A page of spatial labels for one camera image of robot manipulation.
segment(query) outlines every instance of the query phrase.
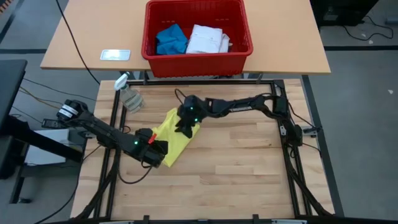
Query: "yellow cloth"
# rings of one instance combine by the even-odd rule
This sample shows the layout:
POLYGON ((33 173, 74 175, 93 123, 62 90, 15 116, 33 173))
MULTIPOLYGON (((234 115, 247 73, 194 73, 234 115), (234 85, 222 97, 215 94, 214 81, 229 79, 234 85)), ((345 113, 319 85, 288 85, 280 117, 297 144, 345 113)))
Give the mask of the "yellow cloth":
POLYGON ((163 160, 163 164, 171 167, 173 163, 177 160, 178 156, 185 149, 187 144, 191 141, 195 134, 198 132, 200 126, 196 124, 192 129, 192 138, 186 137, 182 133, 176 133, 175 125, 180 121, 180 117, 177 115, 177 109, 174 108, 167 112, 166 119, 163 123, 157 127, 152 128, 153 132, 156 133, 156 140, 167 141, 169 143, 169 152, 163 160))

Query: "black metal frame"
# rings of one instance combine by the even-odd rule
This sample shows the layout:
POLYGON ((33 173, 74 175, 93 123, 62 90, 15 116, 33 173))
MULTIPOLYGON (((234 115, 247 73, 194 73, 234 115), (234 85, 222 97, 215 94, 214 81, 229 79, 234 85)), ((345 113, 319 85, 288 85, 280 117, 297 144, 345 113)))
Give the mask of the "black metal frame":
MULTIPOLYGON (((257 85, 257 84, 261 84, 261 85, 270 85, 271 87, 271 92, 272 94, 277 94, 277 89, 279 89, 279 93, 280 95, 286 97, 286 92, 284 89, 284 81, 283 80, 237 80, 237 79, 227 79, 227 80, 186 80, 186 81, 181 81, 181 80, 148 80, 147 79, 147 75, 144 75, 144 80, 137 80, 137 81, 127 81, 128 85, 257 85)), ((312 94, 312 89, 311 86, 309 84, 309 80, 308 77, 305 80, 305 88, 309 88, 310 89, 310 93, 307 93, 307 97, 309 95, 312 94)), ((116 92, 115 94, 115 102, 118 102, 118 98, 119 98, 119 92, 116 92)), ((118 104, 114 102, 113 105, 113 110, 112 110, 112 116, 111 116, 111 125, 114 125, 114 121, 116 120, 116 115, 118 113, 118 104)), ((318 112, 316 110, 316 105, 315 104, 310 104, 310 109, 311 109, 311 113, 312 115, 316 116, 317 119, 317 123, 315 123, 315 125, 320 125, 320 121, 318 120, 319 115, 318 112)), ((123 130, 124 128, 124 124, 126 121, 126 108, 123 107, 122 112, 121 112, 121 120, 120 120, 120 124, 119 127, 123 130)), ((283 146, 282 145, 282 150, 283 150, 283 155, 284 155, 284 161, 285 161, 285 168, 286 168, 286 172, 287 172, 287 178, 288 178, 288 182, 289 182, 289 191, 290 191, 290 197, 292 199, 292 206, 293 206, 293 211, 294 211, 294 216, 295 218, 300 218, 300 217, 312 217, 312 210, 311 210, 311 205, 308 201, 308 198, 306 197, 306 195, 304 193, 302 193, 302 197, 304 200, 304 208, 305 208, 305 215, 302 215, 300 213, 300 208, 299 208, 299 203, 298 203, 298 199, 297 199, 297 191, 295 188, 295 182, 293 180, 293 178, 291 177, 291 175, 289 175, 288 172, 288 163, 290 161, 290 156, 289 156, 289 152, 288 152, 288 147, 283 146)), ((293 148, 294 153, 295 153, 295 166, 296 166, 296 170, 297 170, 297 174, 300 178, 300 180, 302 180, 305 183, 305 177, 303 174, 303 169, 302 169, 302 164, 301 164, 301 160, 300 160, 300 153, 299 153, 299 149, 297 147, 293 148)), ((110 153, 106 153, 104 155, 104 161, 106 161, 106 163, 103 164, 103 168, 102 169, 106 169, 108 167, 108 160, 109 160, 109 155, 110 153)), ((326 173, 326 175, 332 174, 333 170, 329 171, 326 173)), ((106 175, 106 172, 101 172, 101 177, 100 180, 104 179, 106 175)), ((111 214, 112 214, 112 208, 113 208, 113 200, 114 200, 114 190, 116 187, 116 176, 114 177, 114 179, 111 181, 110 183, 110 188, 109 188, 109 195, 108 195, 108 201, 107 201, 107 205, 106 205, 106 214, 104 217, 100 217, 100 208, 101 205, 97 205, 96 207, 96 212, 94 215, 94 218, 108 218, 109 220, 111 219, 111 214)), ((336 186, 336 182, 334 180, 334 176, 328 178, 328 184, 330 186, 331 189, 337 191, 337 186, 336 186)), ((332 198, 334 197, 338 197, 338 193, 333 194, 331 193, 332 198)), ((340 198, 336 198, 336 200, 333 200, 333 206, 335 207, 335 211, 337 215, 339 216, 343 216, 343 214, 340 212, 342 211, 341 208, 341 202, 340 202, 340 198)), ((253 215, 253 219, 250 220, 212 220, 212 223, 269 223, 271 220, 270 219, 259 219, 258 215, 254 214, 253 215)), ((145 216, 143 220, 135 220, 134 223, 148 223, 149 222, 149 216, 145 216)), ((191 222, 200 222, 198 220, 167 220, 167 221, 150 221, 151 223, 154 222, 160 222, 160 223, 191 223, 191 222)))

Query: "gray floor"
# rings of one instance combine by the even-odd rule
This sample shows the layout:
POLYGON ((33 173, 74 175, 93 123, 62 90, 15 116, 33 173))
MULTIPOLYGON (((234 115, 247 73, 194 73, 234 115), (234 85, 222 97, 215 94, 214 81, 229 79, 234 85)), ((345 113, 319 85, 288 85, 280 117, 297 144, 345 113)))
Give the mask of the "gray floor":
MULTIPOLYGON (((0 30, 9 12, 0 17, 0 30)), ((61 1, 63 7, 67 1, 61 1)), ((369 13, 382 24, 387 16, 398 16, 398 1, 380 0, 369 13)), ((25 0, 0 49, 45 49, 60 20, 54 1, 25 0)), ((369 36, 387 30, 363 24, 349 28, 353 35, 369 36)), ((398 37, 387 40, 374 37, 373 44, 348 37, 341 27, 324 27, 324 45, 398 45, 398 37)), ((398 175, 395 147, 398 133, 398 52, 327 52, 332 75, 310 77, 325 130, 331 162, 335 171, 343 210, 347 217, 398 220, 398 175)), ((98 86, 85 71, 41 70, 42 54, 0 55, 0 59, 28 60, 26 77, 56 89, 95 98, 98 86)), ((114 80, 118 72, 94 72, 100 80, 114 80)), ((23 82, 22 86, 38 97, 63 102, 69 98, 40 86, 23 82)), ((88 100, 90 109, 94 104, 88 100)), ((56 111, 19 93, 14 106, 37 119, 54 118, 56 111)), ((40 125, 30 118, 34 129, 40 125)), ((64 168, 62 175, 27 179, 22 196, 34 199, 30 205, 9 205, 13 179, 0 181, 1 223, 33 223, 52 213, 70 196, 78 170, 64 168)), ((49 221, 65 220, 69 204, 49 221)))

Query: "tan tabletop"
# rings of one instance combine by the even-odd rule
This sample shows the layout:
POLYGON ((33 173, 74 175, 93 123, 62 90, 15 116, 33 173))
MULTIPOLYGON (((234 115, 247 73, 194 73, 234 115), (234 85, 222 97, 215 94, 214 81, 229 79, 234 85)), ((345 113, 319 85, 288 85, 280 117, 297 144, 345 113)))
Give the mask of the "tan tabletop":
MULTIPOLYGON (((99 89, 95 116, 105 122, 109 122, 111 116, 113 84, 113 81, 102 82, 99 89)), ((179 104, 174 96, 176 87, 186 95, 226 100, 271 91, 268 85, 137 86, 146 105, 136 114, 127 114, 126 125, 132 132, 163 122, 166 112, 179 104)), ((285 87, 294 111, 310 119, 300 80, 286 80, 285 87)), ((295 122, 305 125, 299 119, 295 122)), ((303 141, 317 145, 309 136, 303 141)), ((90 140, 86 153, 96 146, 96 141, 90 140)), ((103 154, 104 149, 98 149, 81 168, 72 217, 83 210, 98 188, 103 154)), ((303 146, 300 155, 308 188, 325 209, 333 213, 318 151, 303 146)), ((125 154, 120 170, 128 181, 137 180, 146 171, 140 162, 125 154)), ((299 189, 297 193, 304 213, 299 189)), ((118 179, 112 220, 142 220, 143 215, 150 215, 152 220, 247 219, 252 218, 252 214, 259 214, 260 218, 294 217, 277 123, 258 111, 245 111, 225 118, 205 119, 171 168, 161 165, 135 185, 123 184, 118 179)))
MULTIPOLYGON (((69 0, 65 17, 87 66, 94 70, 150 70, 141 56, 148 0, 69 0), (102 61, 104 49, 128 49, 128 61, 102 61)), ((328 61, 309 0, 245 0, 254 46, 245 72, 327 74, 328 61)), ((84 69, 61 19, 44 69, 84 69)))

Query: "blue cloth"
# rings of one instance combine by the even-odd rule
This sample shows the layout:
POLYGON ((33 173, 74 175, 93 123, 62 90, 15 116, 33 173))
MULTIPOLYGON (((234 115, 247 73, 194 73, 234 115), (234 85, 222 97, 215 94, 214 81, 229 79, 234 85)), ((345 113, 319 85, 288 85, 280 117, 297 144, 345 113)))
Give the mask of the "blue cloth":
POLYGON ((174 24, 156 35, 156 53, 159 55, 185 54, 188 39, 181 28, 174 24))

